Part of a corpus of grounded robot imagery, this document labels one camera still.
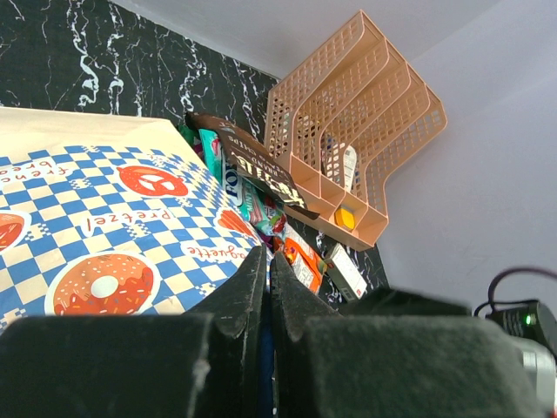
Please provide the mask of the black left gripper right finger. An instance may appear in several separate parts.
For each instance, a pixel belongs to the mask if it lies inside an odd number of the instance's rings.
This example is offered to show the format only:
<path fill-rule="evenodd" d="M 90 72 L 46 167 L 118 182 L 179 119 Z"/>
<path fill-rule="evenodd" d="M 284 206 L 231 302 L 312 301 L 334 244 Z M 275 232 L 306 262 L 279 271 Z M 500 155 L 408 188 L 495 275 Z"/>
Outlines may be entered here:
<path fill-rule="evenodd" d="M 517 349 L 466 316 L 344 316 L 271 263 L 282 417 L 541 417 Z"/>

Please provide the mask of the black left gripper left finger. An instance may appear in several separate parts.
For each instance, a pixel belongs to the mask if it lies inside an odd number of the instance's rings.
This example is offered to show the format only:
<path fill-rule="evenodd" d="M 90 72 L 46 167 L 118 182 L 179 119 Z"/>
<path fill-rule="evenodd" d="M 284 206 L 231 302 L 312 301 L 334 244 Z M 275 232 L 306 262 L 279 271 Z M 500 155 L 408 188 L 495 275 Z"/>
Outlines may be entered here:
<path fill-rule="evenodd" d="M 1 336 L 4 417 L 253 417 L 266 250 L 179 315 L 27 317 Z"/>

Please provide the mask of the orange candy packet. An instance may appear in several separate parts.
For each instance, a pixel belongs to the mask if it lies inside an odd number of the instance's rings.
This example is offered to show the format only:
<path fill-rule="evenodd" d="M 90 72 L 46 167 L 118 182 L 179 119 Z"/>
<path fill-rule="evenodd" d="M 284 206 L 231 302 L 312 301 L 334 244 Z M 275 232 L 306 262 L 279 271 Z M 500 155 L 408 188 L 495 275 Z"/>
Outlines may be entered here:
<path fill-rule="evenodd" d="M 273 238 L 273 247 L 285 255 L 298 281 L 318 294 L 327 269 L 319 254 L 290 225 L 285 226 L 282 238 Z"/>

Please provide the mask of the teal Fox's candy bag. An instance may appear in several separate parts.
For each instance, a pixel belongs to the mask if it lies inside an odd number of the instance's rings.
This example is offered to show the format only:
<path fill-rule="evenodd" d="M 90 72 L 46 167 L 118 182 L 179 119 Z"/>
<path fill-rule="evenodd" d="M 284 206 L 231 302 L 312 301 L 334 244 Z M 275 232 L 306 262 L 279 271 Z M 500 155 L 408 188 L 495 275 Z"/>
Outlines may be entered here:
<path fill-rule="evenodd" d="M 285 238 L 287 218 L 282 205 L 244 179 L 228 161 L 218 134 L 201 129 L 198 136 L 205 163 L 241 213 L 242 218 L 265 236 Z"/>

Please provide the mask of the blue checkered paper bag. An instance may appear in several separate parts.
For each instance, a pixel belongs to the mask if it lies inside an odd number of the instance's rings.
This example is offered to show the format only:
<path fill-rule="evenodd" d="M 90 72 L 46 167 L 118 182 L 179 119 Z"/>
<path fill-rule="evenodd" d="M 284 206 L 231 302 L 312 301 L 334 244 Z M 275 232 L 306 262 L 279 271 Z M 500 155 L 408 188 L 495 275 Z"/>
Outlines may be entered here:
<path fill-rule="evenodd" d="M 1 110 L 1 336 L 27 317 L 184 314 L 257 246 L 169 121 Z"/>

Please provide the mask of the brown chocolate snack bag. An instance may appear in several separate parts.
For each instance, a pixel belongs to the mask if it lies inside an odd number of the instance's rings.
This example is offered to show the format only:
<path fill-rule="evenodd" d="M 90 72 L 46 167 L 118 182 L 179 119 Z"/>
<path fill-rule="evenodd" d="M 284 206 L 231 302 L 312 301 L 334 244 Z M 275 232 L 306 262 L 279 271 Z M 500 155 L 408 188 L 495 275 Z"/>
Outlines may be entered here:
<path fill-rule="evenodd" d="M 186 124 L 196 130 L 217 133 L 227 160 L 257 188 L 308 219 L 317 219 L 310 211 L 291 174 L 279 165 L 251 134 L 232 122 L 208 113 L 188 111 Z"/>

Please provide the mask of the green snack bag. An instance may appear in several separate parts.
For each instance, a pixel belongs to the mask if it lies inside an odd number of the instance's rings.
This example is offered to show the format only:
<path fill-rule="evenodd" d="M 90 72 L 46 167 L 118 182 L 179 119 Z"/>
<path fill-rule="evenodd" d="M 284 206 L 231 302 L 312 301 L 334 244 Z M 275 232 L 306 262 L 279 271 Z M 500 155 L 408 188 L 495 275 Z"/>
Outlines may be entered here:
<path fill-rule="evenodd" d="M 202 142 L 197 131 L 192 130 L 187 125 L 179 125 L 178 132 L 195 153 L 203 153 Z"/>

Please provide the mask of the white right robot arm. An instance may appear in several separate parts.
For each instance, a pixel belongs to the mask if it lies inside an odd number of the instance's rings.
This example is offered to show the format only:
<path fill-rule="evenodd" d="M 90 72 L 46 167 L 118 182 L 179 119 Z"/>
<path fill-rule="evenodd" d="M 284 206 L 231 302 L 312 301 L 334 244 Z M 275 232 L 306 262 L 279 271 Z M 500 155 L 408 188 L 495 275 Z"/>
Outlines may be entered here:
<path fill-rule="evenodd" d="M 505 302 L 486 319 L 509 336 L 518 358 L 534 386 L 540 405 L 556 412 L 556 321 L 548 308 L 537 300 Z M 475 312 L 454 300 L 378 288 L 339 309 L 344 315 L 474 316 Z"/>

